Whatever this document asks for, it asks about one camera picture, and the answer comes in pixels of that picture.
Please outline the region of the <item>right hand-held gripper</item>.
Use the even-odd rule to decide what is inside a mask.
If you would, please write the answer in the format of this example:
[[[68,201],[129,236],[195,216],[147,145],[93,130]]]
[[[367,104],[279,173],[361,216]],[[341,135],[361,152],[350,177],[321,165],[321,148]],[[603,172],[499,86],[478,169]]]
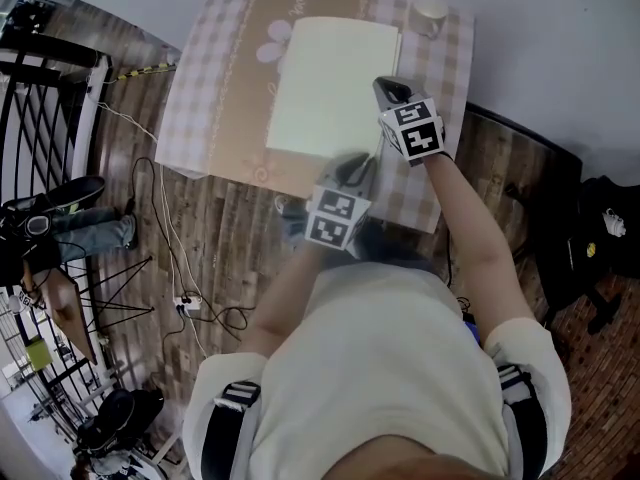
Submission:
[[[444,152],[442,117],[433,98],[421,99],[422,89],[417,81],[379,76],[373,82],[373,90],[382,112],[378,122],[383,136],[407,162],[416,165],[424,157]],[[393,108],[396,103],[406,104]]]

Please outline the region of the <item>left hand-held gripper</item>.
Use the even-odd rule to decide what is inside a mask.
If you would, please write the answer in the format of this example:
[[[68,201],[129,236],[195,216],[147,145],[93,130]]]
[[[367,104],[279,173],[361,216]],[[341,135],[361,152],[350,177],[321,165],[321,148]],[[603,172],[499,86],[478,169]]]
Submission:
[[[304,238],[336,251],[359,257],[355,237],[361,230],[372,202],[369,196],[375,181],[378,161],[368,156],[359,165],[359,154],[345,153],[331,159],[319,177],[321,184],[349,185],[355,194],[337,188],[316,185],[306,203],[307,223]]]

